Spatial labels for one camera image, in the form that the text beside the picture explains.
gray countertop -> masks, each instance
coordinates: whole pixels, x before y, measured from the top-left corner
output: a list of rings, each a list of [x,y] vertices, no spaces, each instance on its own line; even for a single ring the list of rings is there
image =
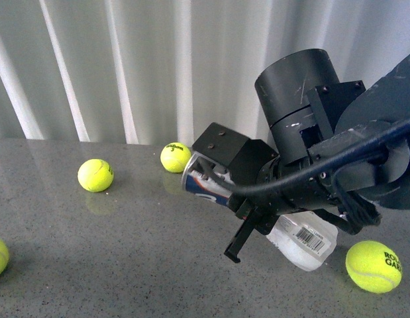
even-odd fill
[[[410,317],[410,211],[337,247],[314,272],[252,236],[234,264],[223,251],[241,222],[180,190],[159,146],[0,140],[0,317]],[[90,158],[109,161],[113,185],[77,182]],[[346,273],[347,250],[374,239],[401,259],[403,279],[377,295]]]

white plastic bottle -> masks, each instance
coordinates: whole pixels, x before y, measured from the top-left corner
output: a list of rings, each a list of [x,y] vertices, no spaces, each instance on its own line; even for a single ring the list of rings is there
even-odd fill
[[[333,252],[337,228],[312,211],[282,215],[266,237],[297,267],[316,270]]]

white curtain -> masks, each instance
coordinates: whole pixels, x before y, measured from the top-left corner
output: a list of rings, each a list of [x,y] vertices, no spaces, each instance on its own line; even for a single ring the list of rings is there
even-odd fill
[[[306,48],[370,87],[410,53],[410,0],[0,0],[0,137],[267,140],[254,82]]]

black cable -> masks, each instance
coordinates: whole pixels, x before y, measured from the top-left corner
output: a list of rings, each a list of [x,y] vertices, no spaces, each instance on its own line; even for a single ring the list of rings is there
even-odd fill
[[[317,162],[306,169],[266,184],[245,186],[230,184],[220,179],[205,159],[198,158],[198,161],[205,173],[223,188],[238,195],[264,195],[304,182],[327,170],[338,169],[341,166],[355,161],[356,158],[362,157],[371,151],[375,151],[387,141],[400,137],[408,132],[410,132],[410,118],[394,123],[385,131],[354,144],[333,157]]]

barcode label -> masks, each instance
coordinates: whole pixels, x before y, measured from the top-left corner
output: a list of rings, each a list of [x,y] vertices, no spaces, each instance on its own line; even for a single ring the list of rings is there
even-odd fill
[[[304,245],[309,247],[311,250],[319,252],[324,247],[325,243],[319,237],[302,227],[299,232],[297,232],[296,237],[302,242]]]

